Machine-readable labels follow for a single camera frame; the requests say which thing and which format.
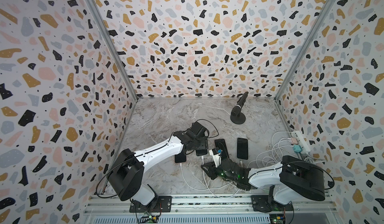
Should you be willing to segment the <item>black phone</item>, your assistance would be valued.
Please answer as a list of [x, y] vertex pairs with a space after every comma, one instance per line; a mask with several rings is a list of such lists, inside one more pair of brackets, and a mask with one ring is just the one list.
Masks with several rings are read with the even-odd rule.
[[228, 159], [229, 154], [228, 154], [228, 149], [227, 149], [225, 139], [216, 139], [214, 140], [214, 142], [215, 142], [215, 147], [221, 150], [222, 159], [223, 160]]
[[249, 159], [249, 142], [248, 139], [237, 138], [237, 158], [240, 160]]
[[208, 150], [207, 149], [204, 149], [204, 150], [196, 150], [196, 156], [200, 157], [200, 156], [205, 156], [208, 154]]
[[184, 153], [180, 153], [175, 155], [175, 163], [180, 164], [180, 163], [185, 163], [187, 161], [187, 156]]

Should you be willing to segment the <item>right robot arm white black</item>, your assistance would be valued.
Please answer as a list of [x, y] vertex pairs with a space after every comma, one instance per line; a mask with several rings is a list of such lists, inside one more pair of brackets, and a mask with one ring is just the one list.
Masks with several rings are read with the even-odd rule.
[[324, 169], [292, 156], [283, 156], [279, 163], [258, 169], [243, 168], [221, 154], [213, 158], [213, 162], [201, 165], [210, 179], [222, 178], [243, 191], [268, 187], [272, 201], [282, 205], [300, 197], [322, 202], [326, 199], [326, 190], [335, 185], [331, 178], [326, 187]]

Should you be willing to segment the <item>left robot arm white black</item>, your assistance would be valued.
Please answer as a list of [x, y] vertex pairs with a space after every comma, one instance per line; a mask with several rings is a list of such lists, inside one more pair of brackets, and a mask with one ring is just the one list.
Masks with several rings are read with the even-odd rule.
[[144, 173], [169, 157], [207, 148], [209, 134], [196, 121], [185, 131], [173, 132], [168, 139], [149, 148], [135, 152], [125, 149], [106, 178], [121, 201], [133, 200], [153, 209], [159, 196], [150, 186], [142, 184]]

